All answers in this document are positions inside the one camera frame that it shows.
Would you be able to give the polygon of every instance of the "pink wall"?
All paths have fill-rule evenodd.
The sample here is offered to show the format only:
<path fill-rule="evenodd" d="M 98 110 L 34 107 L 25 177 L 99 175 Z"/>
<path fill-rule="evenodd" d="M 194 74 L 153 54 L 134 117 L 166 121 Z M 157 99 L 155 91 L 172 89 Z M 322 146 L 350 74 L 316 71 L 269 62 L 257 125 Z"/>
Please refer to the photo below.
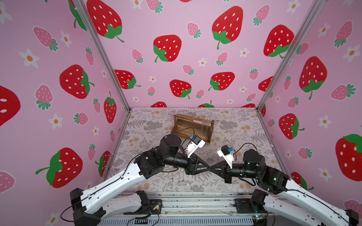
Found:
<path fill-rule="evenodd" d="M 299 55 L 294 55 L 273 90 L 273 97 L 267 101 L 264 117 L 272 126 L 269 129 L 289 171 L 295 172 L 292 176 L 296 179 L 299 173 L 305 180 L 302 184 L 314 187 L 312 193 L 339 208 L 358 211 L 360 218 L 361 8 L 362 2 L 353 0 L 329 1 L 324 5 L 304 38 Z M 336 48 L 335 43 L 341 42 L 345 43 Z M 290 86 L 285 80 L 287 76 L 291 77 Z M 308 85 L 311 78 L 317 83 Z M 287 118 L 285 115 L 290 113 L 294 115 Z M 297 118 L 299 129 L 305 130 L 298 131 L 290 140 L 290 131 L 296 131 L 294 125 L 289 130 L 291 124 L 296 124 L 292 118 Z"/>
<path fill-rule="evenodd" d="M 100 182 L 95 161 L 112 150 L 110 131 L 117 137 L 125 111 L 110 78 L 103 77 L 89 34 L 79 23 L 74 28 L 68 1 L 7 0 L 0 10 L 0 225 L 72 225 L 60 220 L 59 212 L 70 205 L 71 190 Z M 90 62 L 86 47 L 92 51 Z M 66 71 L 72 65 L 79 66 Z M 88 95 L 82 70 L 94 84 Z M 109 92 L 117 107 L 112 123 L 104 112 Z M 96 110 L 94 98 L 99 100 Z M 74 115 L 81 112 L 88 119 L 81 114 L 77 124 Z M 91 161 L 90 144 L 96 146 Z M 72 219 L 72 211 L 65 217 Z"/>
<path fill-rule="evenodd" d="M 264 94 L 259 88 L 265 90 L 262 86 L 269 84 L 268 78 L 281 61 L 279 55 L 267 55 L 273 52 L 274 45 L 284 47 L 291 43 L 312 3 L 312 0 L 83 1 L 112 67 L 118 70 L 120 83 L 127 88 L 123 93 L 131 107 L 150 107 L 159 101 L 168 107 L 197 107 L 210 101 L 215 107 L 257 105 Z M 228 34 L 223 37 L 219 31 Z M 258 71 L 251 75 L 253 69 Z M 227 77 L 225 82 L 221 79 L 223 75 Z M 212 88 L 211 79 L 220 80 L 220 85 L 214 84 L 219 90 Z"/>

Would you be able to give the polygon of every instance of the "wooden tray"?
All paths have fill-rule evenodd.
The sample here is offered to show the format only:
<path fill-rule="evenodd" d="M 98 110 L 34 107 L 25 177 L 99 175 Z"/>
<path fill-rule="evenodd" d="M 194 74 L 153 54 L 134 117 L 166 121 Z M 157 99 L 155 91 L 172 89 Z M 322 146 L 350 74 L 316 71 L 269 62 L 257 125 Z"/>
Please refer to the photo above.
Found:
<path fill-rule="evenodd" d="M 192 127 L 195 130 L 195 135 L 203 139 L 206 145 L 210 145 L 212 132 L 214 131 L 214 120 L 210 121 L 182 114 L 174 115 L 173 120 L 174 126 L 171 133 Z M 188 138 L 190 134 L 193 134 L 193 131 L 192 129 L 185 129 L 175 134 L 182 138 Z"/>

